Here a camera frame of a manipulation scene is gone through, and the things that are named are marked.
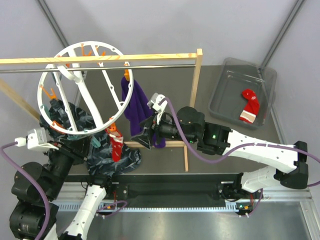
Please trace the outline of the teal clip front rim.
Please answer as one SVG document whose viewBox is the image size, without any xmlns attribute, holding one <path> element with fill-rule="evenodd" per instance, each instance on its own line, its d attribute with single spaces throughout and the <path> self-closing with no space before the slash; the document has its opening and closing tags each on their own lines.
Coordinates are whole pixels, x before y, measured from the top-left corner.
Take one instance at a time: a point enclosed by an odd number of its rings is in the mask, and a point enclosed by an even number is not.
<svg viewBox="0 0 320 240">
<path fill-rule="evenodd" d="M 93 136 L 93 137 L 91 138 L 91 145 L 92 145 L 94 148 L 100 148 L 100 147 L 101 147 L 100 141 L 99 141 L 95 136 Z"/>
</svg>

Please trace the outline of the red snowflake sock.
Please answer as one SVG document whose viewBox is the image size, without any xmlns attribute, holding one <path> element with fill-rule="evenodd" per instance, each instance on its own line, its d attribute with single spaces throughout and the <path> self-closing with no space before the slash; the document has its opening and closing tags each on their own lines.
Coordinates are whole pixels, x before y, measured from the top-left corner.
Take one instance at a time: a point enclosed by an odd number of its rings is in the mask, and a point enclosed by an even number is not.
<svg viewBox="0 0 320 240">
<path fill-rule="evenodd" d="M 122 149 L 124 145 L 124 137 L 123 135 L 118 131 L 116 132 L 110 132 L 109 127 L 105 129 L 107 135 L 110 139 L 110 144 L 112 147 L 112 160 L 117 163 L 122 158 Z"/>
<path fill-rule="evenodd" d="M 260 103 L 258 97 L 256 93 L 249 88 L 245 89 L 242 92 L 242 96 L 247 100 L 247 104 L 243 108 L 239 119 L 246 123 L 253 124 L 260 111 Z"/>
</svg>

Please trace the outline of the orange front clip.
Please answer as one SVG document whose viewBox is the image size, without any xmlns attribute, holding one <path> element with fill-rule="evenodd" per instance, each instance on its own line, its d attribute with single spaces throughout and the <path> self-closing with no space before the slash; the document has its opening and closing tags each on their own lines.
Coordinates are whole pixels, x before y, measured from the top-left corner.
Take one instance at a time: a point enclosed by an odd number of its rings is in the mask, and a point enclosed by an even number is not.
<svg viewBox="0 0 320 240">
<path fill-rule="evenodd" d="M 108 127 L 110 132 L 116 132 L 117 131 L 117 126 L 116 124 L 113 122 L 109 127 Z"/>
</svg>

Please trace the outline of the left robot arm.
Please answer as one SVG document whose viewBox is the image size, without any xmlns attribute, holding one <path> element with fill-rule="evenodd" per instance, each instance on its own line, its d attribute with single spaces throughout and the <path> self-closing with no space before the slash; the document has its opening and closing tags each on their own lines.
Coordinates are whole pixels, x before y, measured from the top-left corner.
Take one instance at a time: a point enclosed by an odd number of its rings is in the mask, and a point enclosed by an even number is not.
<svg viewBox="0 0 320 240">
<path fill-rule="evenodd" d="M 53 203 L 58 198 L 63 184 L 73 165 L 87 159 L 86 145 L 66 145 L 50 142 L 40 151 L 48 157 L 48 165 L 28 162 L 23 166 L 16 163 L 16 173 L 11 192 L 18 203 L 9 218 L 9 227 L 19 240 L 86 240 L 92 221 L 101 201 L 114 191 L 107 176 L 91 176 L 83 202 L 72 222 L 59 234 L 57 213 L 59 207 Z"/>
</svg>

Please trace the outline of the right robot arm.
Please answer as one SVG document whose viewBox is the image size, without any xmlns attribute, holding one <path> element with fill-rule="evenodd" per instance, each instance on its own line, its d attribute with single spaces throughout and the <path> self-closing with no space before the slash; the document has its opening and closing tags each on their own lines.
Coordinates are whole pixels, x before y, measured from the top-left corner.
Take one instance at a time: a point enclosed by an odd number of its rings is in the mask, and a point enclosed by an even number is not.
<svg viewBox="0 0 320 240">
<path fill-rule="evenodd" d="M 132 136 L 135 141 L 150 149 L 156 140 L 173 139 L 186 145 L 196 144 L 195 154 L 238 157 L 264 164 L 264 168 L 238 173 L 228 186 L 239 198 L 274 186 L 303 190 L 308 185 L 309 167 L 305 142 L 293 145 L 276 144 L 249 137 L 229 127 L 210 123 L 205 115 L 195 108 L 185 106 L 176 116 L 167 112 L 154 112 L 140 123 L 141 132 Z"/>
</svg>

